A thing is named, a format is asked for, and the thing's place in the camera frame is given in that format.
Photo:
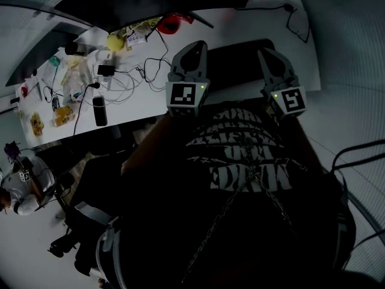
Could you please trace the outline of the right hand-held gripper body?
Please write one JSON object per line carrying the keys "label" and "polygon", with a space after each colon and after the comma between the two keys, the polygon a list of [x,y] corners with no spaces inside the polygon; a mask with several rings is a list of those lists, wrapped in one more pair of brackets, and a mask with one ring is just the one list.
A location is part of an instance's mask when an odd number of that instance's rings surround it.
{"label": "right hand-held gripper body", "polygon": [[307,110],[306,92],[297,77],[266,84],[261,93],[273,108],[277,120],[297,117]]}

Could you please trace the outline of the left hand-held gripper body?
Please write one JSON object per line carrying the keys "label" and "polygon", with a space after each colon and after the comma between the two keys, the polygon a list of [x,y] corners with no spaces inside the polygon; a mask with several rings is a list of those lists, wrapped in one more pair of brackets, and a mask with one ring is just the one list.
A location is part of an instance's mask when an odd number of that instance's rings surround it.
{"label": "left hand-held gripper body", "polygon": [[166,87],[166,106],[173,117],[197,117],[210,86],[207,78],[170,72]]}

